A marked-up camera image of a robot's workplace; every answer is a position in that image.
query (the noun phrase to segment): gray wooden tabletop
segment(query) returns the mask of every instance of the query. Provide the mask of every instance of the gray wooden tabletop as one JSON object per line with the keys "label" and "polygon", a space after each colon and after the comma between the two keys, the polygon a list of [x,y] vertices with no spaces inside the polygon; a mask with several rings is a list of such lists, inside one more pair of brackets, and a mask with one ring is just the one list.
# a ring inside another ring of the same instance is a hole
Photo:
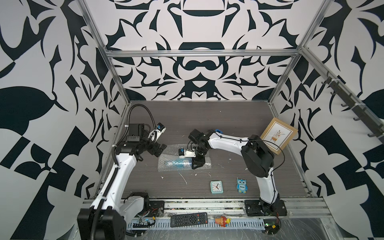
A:
{"label": "gray wooden tabletop", "polygon": [[[166,145],[187,144],[188,135],[194,128],[201,132],[220,129],[226,135],[237,137],[260,136],[273,118],[265,102],[134,101],[132,105],[136,103],[146,105],[156,124],[161,122],[167,128],[158,140]],[[130,123],[151,124],[151,119],[143,108],[137,107],[132,110]],[[277,190],[281,197],[306,196],[292,157],[287,150],[284,153],[285,163],[274,172]],[[256,177],[246,170],[242,156],[219,149],[209,150],[209,155],[211,169],[159,172],[158,158],[143,153],[144,161],[137,162],[123,197],[131,192],[148,192],[150,197],[164,198],[260,196]],[[283,155],[275,156],[274,161],[278,166]],[[238,193],[237,178],[246,179],[246,194]],[[222,181],[224,193],[211,193],[210,182],[213,180]]]}

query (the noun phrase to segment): framed plant illustration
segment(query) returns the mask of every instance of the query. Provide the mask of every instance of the framed plant illustration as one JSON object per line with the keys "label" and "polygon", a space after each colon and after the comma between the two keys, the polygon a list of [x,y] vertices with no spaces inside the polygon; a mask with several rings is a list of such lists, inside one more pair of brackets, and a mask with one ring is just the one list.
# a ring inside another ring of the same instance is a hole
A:
{"label": "framed plant illustration", "polygon": [[263,132],[261,139],[269,142],[264,142],[272,152],[280,154],[281,149],[284,149],[289,141],[296,135],[297,129],[273,118],[266,130]]}

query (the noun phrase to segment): hook rack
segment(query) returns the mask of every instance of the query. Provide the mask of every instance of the hook rack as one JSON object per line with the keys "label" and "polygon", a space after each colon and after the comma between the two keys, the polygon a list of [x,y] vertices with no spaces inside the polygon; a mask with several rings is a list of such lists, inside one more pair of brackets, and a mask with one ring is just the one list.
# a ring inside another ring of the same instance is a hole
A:
{"label": "hook rack", "polygon": [[341,80],[328,77],[322,84],[328,84],[333,90],[331,95],[338,95],[344,101],[342,107],[349,107],[356,114],[353,120],[362,121],[372,131],[368,137],[378,137],[384,143],[383,122]]}

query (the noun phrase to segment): blue owl figure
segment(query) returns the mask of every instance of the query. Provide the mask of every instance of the blue owl figure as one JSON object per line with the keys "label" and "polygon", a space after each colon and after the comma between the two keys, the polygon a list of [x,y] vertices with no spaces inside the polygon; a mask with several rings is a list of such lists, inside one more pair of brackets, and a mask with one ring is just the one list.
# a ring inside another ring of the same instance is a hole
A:
{"label": "blue owl figure", "polygon": [[247,181],[245,179],[237,179],[237,190],[239,193],[246,193],[248,190]]}

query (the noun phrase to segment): small figurine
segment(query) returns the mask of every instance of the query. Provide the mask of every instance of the small figurine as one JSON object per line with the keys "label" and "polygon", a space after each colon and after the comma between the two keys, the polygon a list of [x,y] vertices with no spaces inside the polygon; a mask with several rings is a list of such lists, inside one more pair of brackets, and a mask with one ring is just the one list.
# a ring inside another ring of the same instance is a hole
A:
{"label": "small figurine", "polygon": [[245,179],[237,179],[237,189],[240,193],[246,193],[248,190],[247,181]]}
{"label": "small figurine", "polygon": [[231,219],[226,218],[224,216],[215,218],[215,223],[219,224],[221,227],[227,227],[230,222],[231,222]]}

